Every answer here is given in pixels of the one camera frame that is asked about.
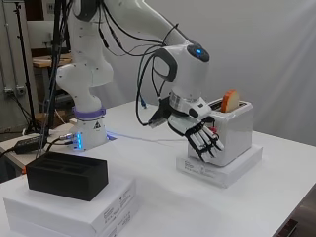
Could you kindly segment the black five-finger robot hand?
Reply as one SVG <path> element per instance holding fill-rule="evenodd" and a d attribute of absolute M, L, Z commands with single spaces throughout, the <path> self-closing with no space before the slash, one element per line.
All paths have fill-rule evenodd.
<path fill-rule="evenodd" d="M 169 96 L 169 127 L 183 136 L 200 161 L 210 163 L 217 152 L 224 150 L 219 135 L 208 125 L 215 123 L 211 108 L 202 97 L 184 99 L 172 92 Z"/>

